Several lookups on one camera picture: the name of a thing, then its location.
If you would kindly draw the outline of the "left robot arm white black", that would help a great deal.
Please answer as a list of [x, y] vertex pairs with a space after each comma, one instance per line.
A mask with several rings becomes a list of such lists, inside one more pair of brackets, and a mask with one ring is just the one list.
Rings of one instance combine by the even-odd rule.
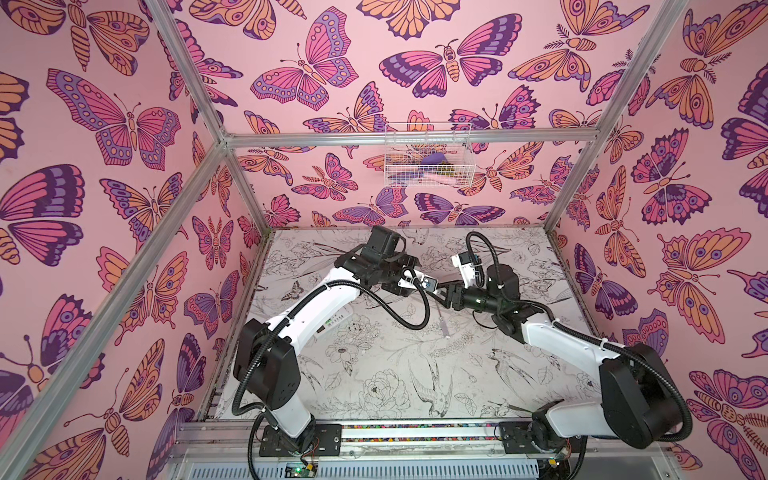
[[[317, 331], [361, 295], [408, 330], [419, 331], [429, 323], [428, 295], [436, 291], [438, 281], [420, 271], [416, 257], [398, 248], [405, 243], [395, 231], [376, 226], [365, 243], [337, 257], [320, 283], [287, 310], [269, 320], [247, 321], [232, 367], [238, 385], [231, 413], [241, 417], [256, 411], [297, 450], [304, 448], [313, 439], [316, 419], [298, 397], [298, 355]], [[401, 297], [417, 292], [423, 319], [408, 322], [373, 291], [375, 287]]]

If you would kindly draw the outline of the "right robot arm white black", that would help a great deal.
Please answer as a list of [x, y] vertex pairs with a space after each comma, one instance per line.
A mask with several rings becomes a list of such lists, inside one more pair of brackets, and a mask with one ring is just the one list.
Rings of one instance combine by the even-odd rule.
[[554, 451], [573, 437], [614, 439], [645, 449], [692, 434], [693, 415], [652, 347], [625, 346], [567, 326], [548, 305], [522, 297], [518, 275], [500, 262], [485, 235], [471, 231], [465, 244], [452, 258], [461, 277], [438, 286], [436, 302], [489, 314], [498, 332], [556, 357], [597, 384], [595, 398], [553, 400], [532, 413], [529, 436], [536, 449]]

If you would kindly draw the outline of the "white remote control green sticker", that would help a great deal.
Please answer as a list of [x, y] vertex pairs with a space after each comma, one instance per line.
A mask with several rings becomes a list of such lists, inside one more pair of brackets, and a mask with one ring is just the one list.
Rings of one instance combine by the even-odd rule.
[[426, 292], [435, 292], [439, 282], [433, 277], [424, 275], [419, 277], [419, 284]]

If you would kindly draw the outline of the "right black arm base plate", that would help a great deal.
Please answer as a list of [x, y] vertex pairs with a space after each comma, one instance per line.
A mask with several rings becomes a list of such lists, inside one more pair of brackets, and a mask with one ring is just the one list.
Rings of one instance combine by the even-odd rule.
[[501, 442], [506, 454], [540, 455], [565, 458], [583, 450], [584, 437], [558, 437], [543, 423], [531, 419], [515, 419], [500, 422], [494, 435]]

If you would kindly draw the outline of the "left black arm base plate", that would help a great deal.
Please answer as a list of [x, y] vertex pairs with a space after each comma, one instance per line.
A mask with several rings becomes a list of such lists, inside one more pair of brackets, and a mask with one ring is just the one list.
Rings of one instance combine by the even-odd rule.
[[288, 457], [300, 455], [340, 455], [342, 440], [341, 424], [310, 424], [298, 437], [288, 436], [282, 430], [268, 427], [259, 447], [260, 457]]

